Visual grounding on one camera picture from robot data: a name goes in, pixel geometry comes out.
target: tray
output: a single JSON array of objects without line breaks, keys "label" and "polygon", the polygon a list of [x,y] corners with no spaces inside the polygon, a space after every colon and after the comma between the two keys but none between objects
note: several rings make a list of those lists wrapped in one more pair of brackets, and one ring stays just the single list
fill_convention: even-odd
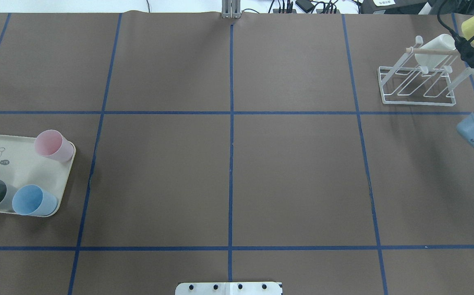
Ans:
[{"label": "tray", "polygon": [[[77,150],[70,142],[74,147],[72,159],[61,163],[39,156],[33,148],[34,141],[35,138],[0,135],[0,179],[17,189],[35,184],[52,193],[59,202],[53,213],[42,216],[49,217],[61,206]],[[12,210],[0,210],[0,213],[17,214]]]}]

